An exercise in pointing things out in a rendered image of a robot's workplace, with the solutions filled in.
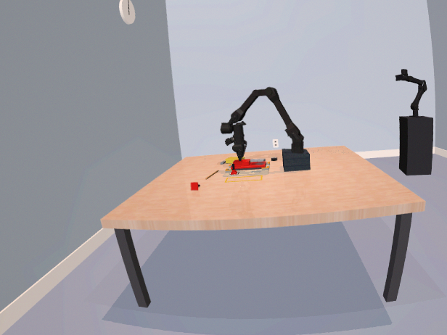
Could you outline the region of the red cube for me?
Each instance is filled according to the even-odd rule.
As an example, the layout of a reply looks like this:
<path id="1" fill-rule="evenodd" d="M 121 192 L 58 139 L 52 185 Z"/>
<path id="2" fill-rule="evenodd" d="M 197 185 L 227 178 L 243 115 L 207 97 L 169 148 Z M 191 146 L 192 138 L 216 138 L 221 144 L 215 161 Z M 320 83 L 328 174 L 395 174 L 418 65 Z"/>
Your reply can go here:
<path id="1" fill-rule="evenodd" d="M 198 187 L 200 187 L 198 183 L 190 183 L 190 184 L 191 184 L 191 191 L 198 191 Z"/>

